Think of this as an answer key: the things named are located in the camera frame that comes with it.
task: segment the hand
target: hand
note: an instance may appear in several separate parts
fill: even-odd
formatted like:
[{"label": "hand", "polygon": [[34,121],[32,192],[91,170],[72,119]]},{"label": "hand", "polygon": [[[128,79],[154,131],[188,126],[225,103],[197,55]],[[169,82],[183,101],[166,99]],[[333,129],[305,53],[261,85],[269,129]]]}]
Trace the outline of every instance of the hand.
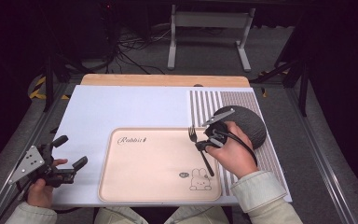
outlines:
[{"label": "hand", "polygon": [[[55,160],[53,166],[58,166],[61,164],[66,164],[67,159]],[[36,182],[31,185],[28,192],[27,203],[32,206],[50,208],[52,204],[53,197],[53,187],[46,186],[46,181],[42,178],[36,180]]]},{"label": "hand", "polygon": [[[242,142],[253,149],[252,142],[240,127],[233,121],[226,121],[228,131],[237,135]],[[217,159],[226,170],[234,174],[238,179],[250,173],[258,171],[252,155],[237,141],[228,138],[223,147],[206,147],[206,151]]]}]

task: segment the beige placemat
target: beige placemat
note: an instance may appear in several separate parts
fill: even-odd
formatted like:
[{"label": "beige placemat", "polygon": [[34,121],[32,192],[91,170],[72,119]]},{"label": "beige placemat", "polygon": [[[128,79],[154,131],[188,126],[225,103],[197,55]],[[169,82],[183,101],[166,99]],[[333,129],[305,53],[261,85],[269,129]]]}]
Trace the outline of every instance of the beige placemat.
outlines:
[{"label": "beige placemat", "polygon": [[[198,128],[199,140],[206,137]],[[112,132],[99,197],[105,202],[214,201],[221,196],[217,161],[205,154],[215,176],[188,138],[187,128],[119,128]]]}]

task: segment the leg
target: leg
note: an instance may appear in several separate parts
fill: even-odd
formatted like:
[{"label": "leg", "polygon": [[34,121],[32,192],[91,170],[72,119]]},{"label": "leg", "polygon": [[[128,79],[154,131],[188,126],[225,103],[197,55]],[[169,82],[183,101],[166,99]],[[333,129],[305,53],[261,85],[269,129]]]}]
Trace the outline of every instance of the leg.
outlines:
[{"label": "leg", "polygon": [[245,47],[246,39],[248,38],[249,30],[251,29],[252,20],[253,20],[254,15],[255,15],[255,9],[251,8],[250,12],[249,12],[249,16],[246,20],[244,27],[243,27],[242,40],[241,40],[241,42],[237,41],[237,50],[238,50],[238,53],[240,54],[242,67],[243,67],[243,70],[245,70],[245,72],[251,72],[251,65],[249,64],[249,60],[248,60],[248,57],[246,56],[244,47]]},{"label": "leg", "polygon": [[210,206],[181,206],[165,224],[198,224],[198,223],[210,223],[210,224],[227,224],[228,219],[222,207],[210,207]]},{"label": "leg", "polygon": [[95,224],[147,224],[147,221],[129,207],[100,208]]},{"label": "leg", "polygon": [[176,13],[176,5],[172,5],[171,44],[170,44],[170,53],[168,54],[168,69],[169,70],[173,70],[175,68],[175,56],[176,56],[175,13]]}]

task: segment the white sleeve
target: white sleeve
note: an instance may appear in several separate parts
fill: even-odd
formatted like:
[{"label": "white sleeve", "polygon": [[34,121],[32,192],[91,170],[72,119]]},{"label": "white sleeve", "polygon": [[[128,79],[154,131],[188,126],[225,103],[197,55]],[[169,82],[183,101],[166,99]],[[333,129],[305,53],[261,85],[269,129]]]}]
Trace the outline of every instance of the white sleeve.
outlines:
[{"label": "white sleeve", "polygon": [[286,190],[272,172],[257,171],[241,178],[231,190],[252,223],[302,223],[283,197]]},{"label": "white sleeve", "polygon": [[57,213],[51,209],[31,206],[21,203],[7,220],[7,224],[54,224],[57,221]]}]

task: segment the striped pattern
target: striped pattern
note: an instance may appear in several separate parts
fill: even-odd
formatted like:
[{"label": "striped pattern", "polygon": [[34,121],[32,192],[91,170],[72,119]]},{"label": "striped pattern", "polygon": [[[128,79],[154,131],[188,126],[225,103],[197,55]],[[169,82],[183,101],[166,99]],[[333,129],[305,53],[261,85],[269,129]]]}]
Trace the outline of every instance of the striped pattern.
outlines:
[{"label": "striped pattern", "polygon": [[[240,105],[254,111],[260,118],[260,108],[258,107],[255,94],[252,91],[190,91],[189,101],[191,109],[191,122],[195,127],[200,127],[203,122],[210,118],[214,111],[227,105]],[[255,151],[258,167],[274,173],[282,186],[286,187],[281,166],[275,154],[274,147],[269,135],[266,142]],[[222,183],[222,196],[232,196],[230,187],[238,178],[219,165],[220,178]]]}]

